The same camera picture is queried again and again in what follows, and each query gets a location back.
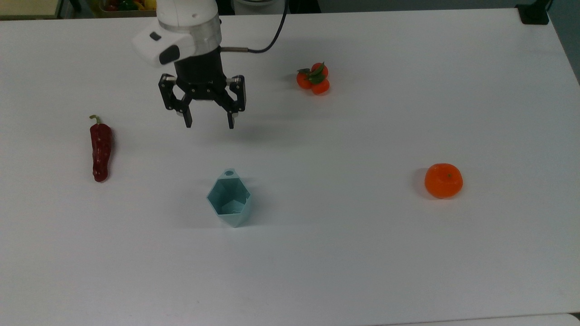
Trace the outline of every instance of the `teal 3d-printed container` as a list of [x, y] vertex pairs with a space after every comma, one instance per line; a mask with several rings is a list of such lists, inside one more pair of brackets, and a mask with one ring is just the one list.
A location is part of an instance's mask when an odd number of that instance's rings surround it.
[[208, 194], [216, 214], [232, 227], [238, 227], [250, 217], [252, 195], [235, 172], [226, 169]]

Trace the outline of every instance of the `pepper stem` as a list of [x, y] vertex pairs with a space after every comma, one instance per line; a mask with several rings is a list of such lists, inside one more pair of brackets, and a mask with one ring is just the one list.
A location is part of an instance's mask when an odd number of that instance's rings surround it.
[[97, 124], [100, 124], [101, 123], [101, 118], [99, 118], [98, 115], [93, 114], [89, 118], [90, 119], [96, 119], [97, 120]]

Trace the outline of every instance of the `white table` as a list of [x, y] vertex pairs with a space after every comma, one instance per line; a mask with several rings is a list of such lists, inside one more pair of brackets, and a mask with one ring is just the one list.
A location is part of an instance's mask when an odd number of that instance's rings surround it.
[[[580, 88], [514, 9], [289, 16], [224, 53], [248, 107], [166, 111], [150, 19], [0, 22], [0, 320], [377, 325], [580, 311]], [[222, 17], [261, 48], [276, 16]], [[62, 30], [75, 30], [63, 34]], [[325, 60], [331, 91], [298, 89]], [[115, 132], [91, 174], [89, 115]], [[465, 186], [433, 200], [427, 167]], [[235, 168], [248, 225], [205, 196]]]
[[411, 324], [413, 326], [578, 326], [580, 321], [570, 314], [486, 318]]

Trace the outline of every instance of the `white robot arm housing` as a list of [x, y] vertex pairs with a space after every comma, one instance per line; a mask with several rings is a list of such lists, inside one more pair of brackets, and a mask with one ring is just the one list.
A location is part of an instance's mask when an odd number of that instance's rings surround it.
[[133, 38], [133, 48], [154, 67], [209, 53], [222, 41], [215, 0], [158, 0], [157, 19]]

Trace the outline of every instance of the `red chili pepper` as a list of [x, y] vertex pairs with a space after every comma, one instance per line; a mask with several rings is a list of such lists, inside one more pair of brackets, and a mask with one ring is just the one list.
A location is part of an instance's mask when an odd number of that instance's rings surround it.
[[93, 176], [95, 181], [103, 182], [108, 175], [108, 159], [113, 145], [113, 131], [96, 115], [91, 115], [97, 123], [90, 127], [90, 140], [93, 144]]

